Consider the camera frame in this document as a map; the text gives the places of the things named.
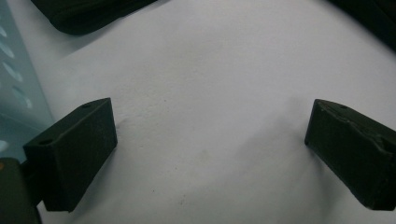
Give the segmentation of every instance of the black textured pad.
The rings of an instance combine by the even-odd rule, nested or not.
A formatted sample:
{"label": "black textured pad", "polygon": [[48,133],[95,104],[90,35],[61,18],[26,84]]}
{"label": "black textured pad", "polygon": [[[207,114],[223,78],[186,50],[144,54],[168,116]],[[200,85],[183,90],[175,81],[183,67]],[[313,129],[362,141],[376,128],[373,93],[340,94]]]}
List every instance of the black textured pad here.
{"label": "black textured pad", "polygon": [[374,210],[396,205],[396,132],[336,103],[316,100],[305,144]]}
{"label": "black textured pad", "polygon": [[49,211],[73,211],[117,145],[109,98],[80,106],[24,146]]}
{"label": "black textured pad", "polygon": [[395,0],[328,0],[351,15],[396,53]]}
{"label": "black textured pad", "polygon": [[157,0],[32,0],[59,31],[85,35]]}
{"label": "black textured pad", "polygon": [[16,159],[0,159],[0,183],[1,224],[41,223]]}

